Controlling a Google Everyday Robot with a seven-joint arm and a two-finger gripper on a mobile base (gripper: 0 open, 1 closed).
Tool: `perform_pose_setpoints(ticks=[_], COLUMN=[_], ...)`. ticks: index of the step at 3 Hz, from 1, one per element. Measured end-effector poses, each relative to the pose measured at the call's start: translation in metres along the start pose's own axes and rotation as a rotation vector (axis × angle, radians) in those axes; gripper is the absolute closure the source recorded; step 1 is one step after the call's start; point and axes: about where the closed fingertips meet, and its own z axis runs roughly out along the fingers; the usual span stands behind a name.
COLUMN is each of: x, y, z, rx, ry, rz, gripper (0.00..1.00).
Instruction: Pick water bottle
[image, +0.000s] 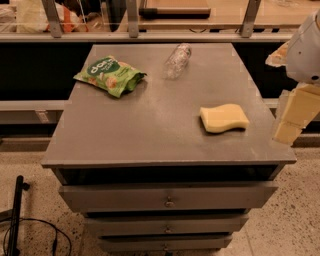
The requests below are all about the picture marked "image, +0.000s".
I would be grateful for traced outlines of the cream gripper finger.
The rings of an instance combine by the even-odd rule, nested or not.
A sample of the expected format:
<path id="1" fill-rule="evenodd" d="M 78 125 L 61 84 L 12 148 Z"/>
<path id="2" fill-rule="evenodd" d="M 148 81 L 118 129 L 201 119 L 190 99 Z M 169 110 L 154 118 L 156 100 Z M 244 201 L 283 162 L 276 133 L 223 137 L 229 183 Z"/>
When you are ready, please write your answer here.
<path id="1" fill-rule="evenodd" d="M 283 43 L 267 57 L 265 64 L 271 67 L 286 67 L 288 45 L 288 42 Z"/>
<path id="2" fill-rule="evenodd" d="M 292 145 L 302 130 L 320 113 L 320 87 L 299 83 L 292 91 L 283 90 L 278 101 L 273 139 Z"/>

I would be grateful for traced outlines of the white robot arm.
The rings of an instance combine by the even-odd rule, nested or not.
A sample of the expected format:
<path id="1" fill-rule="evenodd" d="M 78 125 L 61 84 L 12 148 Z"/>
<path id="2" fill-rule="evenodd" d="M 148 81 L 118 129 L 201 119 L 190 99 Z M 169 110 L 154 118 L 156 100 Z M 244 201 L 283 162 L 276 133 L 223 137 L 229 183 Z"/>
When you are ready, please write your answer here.
<path id="1" fill-rule="evenodd" d="M 295 89 L 281 93 L 273 134 L 275 141 L 292 145 L 320 113 L 320 10 L 310 14 L 265 63 L 284 66 L 286 75 L 297 82 Z"/>

